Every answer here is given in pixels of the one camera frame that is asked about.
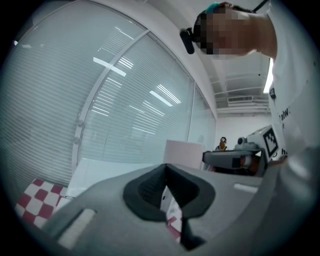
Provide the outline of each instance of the red and white checkered pattern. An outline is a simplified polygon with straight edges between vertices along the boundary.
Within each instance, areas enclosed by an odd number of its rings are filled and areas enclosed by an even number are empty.
[[[65,187],[35,179],[24,191],[15,211],[23,220],[41,228],[52,216],[66,191]]]
[[[168,221],[168,229],[173,235],[175,241],[180,243],[181,229],[182,229],[182,211],[178,203],[173,200],[166,213],[166,219]]]

